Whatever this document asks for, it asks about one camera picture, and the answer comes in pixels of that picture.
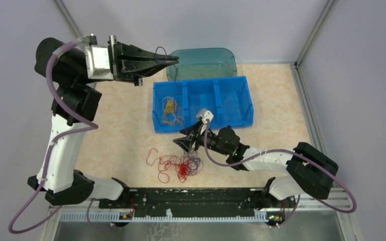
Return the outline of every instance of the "plastic bin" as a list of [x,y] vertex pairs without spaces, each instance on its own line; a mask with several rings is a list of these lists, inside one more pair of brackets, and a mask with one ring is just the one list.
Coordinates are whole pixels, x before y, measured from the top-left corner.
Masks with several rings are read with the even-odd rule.
[[[182,109],[183,125],[162,123],[165,97],[175,97]],[[245,76],[211,79],[194,79],[153,84],[153,125],[156,133],[178,132],[198,120],[196,114],[203,108],[214,114],[212,129],[249,127],[253,123],[254,108]]]
[[173,81],[217,77],[234,77],[237,75],[236,61],[233,53],[225,48],[182,49],[171,53],[179,57],[179,63],[166,69],[166,76]]

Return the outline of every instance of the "table surface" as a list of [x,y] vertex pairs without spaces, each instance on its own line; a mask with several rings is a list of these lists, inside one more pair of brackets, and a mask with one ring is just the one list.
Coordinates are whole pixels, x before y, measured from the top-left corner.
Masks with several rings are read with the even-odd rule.
[[[310,142],[307,127],[291,69],[288,64],[238,64],[238,75],[245,75],[254,105],[254,124],[235,129],[241,142],[261,149],[297,146],[298,142]],[[102,177],[115,177],[130,187],[262,187],[273,176],[283,176],[271,171],[236,171],[220,167],[209,161],[201,147],[198,151],[204,167],[196,176],[184,183],[170,168],[166,173],[169,182],[158,179],[158,164],[149,166],[146,157],[151,148],[149,161],[164,155],[182,155],[180,147],[172,139],[181,134],[156,134],[152,121],[153,82],[166,81],[163,70],[144,78],[142,87],[127,83],[102,82],[96,89],[103,94],[95,122],[98,130],[85,134],[79,151],[76,169]],[[225,163],[226,156],[210,152],[211,156]]]

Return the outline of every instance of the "gray wall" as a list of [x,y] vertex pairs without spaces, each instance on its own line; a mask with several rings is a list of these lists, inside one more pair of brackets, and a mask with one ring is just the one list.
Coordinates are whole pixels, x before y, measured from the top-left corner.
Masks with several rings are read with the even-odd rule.
[[386,1],[339,1],[301,69],[365,240],[386,240]]
[[[7,226],[32,195],[27,186],[45,155],[51,127],[51,95],[34,72],[35,52],[46,37],[72,36],[52,1],[0,1],[0,241],[37,240],[41,228],[12,235]],[[45,217],[44,195],[22,215],[15,228]]]
[[84,33],[154,50],[225,47],[237,62],[294,61],[327,0],[65,0]]

